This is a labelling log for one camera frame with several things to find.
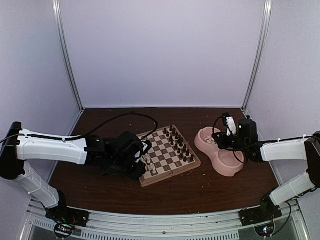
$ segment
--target white wall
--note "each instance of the white wall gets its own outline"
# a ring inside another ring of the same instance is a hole
[[[68,0],[61,12],[85,107],[240,107],[264,0]]]
[[[320,2],[273,1],[270,29],[248,111],[264,139],[320,130]],[[277,162],[284,182],[304,172],[303,161]],[[299,200],[311,233],[320,236],[320,190]]]
[[[67,134],[78,115],[68,82],[51,0],[0,1],[0,139],[12,122],[48,134]],[[47,179],[52,161],[33,161]],[[14,182],[0,179],[0,235],[18,239],[29,203]]]

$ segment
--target chessboard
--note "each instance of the chessboard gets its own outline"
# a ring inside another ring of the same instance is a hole
[[[139,179],[146,187],[165,179],[198,168],[201,161],[175,125],[158,129],[147,137],[152,148],[141,161],[146,164],[146,173]]]

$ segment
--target wooden table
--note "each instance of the wooden table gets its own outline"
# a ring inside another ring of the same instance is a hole
[[[264,194],[278,186],[268,163],[249,161],[234,177],[219,175],[209,158],[194,144],[198,131],[212,126],[222,113],[229,112],[236,123],[243,119],[240,109],[86,109],[73,134],[84,134],[110,117],[131,111],[154,117],[159,128],[176,125],[201,159],[201,166],[142,188],[138,181],[124,176],[100,176],[102,171],[98,167],[59,162],[50,184],[64,192],[69,206],[121,214],[211,213],[256,206]],[[96,134],[104,138],[117,137],[124,131],[139,134],[153,127],[154,123],[148,119],[125,116],[104,126]],[[224,129],[221,122],[217,127]]]

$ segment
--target metal corner post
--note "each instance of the metal corner post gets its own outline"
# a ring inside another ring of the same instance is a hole
[[[260,30],[260,37],[259,42],[256,50],[255,60],[253,64],[253,69],[251,72],[250,82],[248,85],[248,89],[246,91],[246,95],[244,98],[244,102],[242,105],[242,110],[244,112],[247,111],[248,104],[250,101],[250,97],[252,95],[252,91],[254,89],[254,85],[258,76],[259,67],[261,65],[263,50],[266,45],[268,31],[269,31],[269,25],[270,25],[270,19],[271,19],[271,10],[272,10],[272,0],[265,0],[264,4],[264,13],[262,17],[262,23],[261,23],[261,30]]]
[[[75,97],[77,106],[79,108],[79,111],[81,112],[83,111],[84,107],[80,99],[79,91],[75,81],[75,76],[71,67],[71,62],[70,62],[70,57],[69,57],[67,42],[65,37],[64,25],[63,25],[62,15],[61,15],[60,0],[52,0],[52,4],[53,4],[54,17],[55,17],[56,25],[59,32],[59,38],[60,38],[66,72],[71,84],[72,92]]]

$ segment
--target pink pet bowl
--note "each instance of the pink pet bowl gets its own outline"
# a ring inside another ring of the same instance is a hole
[[[211,160],[213,168],[225,177],[233,177],[237,172],[244,167],[244,155],[237,151],[235,155],[241,161],[237,161],[232,151],[221,150],[212,138],[212,127],[205,127],[201,129],[195,137],[195,146],[203,153],[205,153]],[[214,129],[215,133],[220,132],[219,129]]]

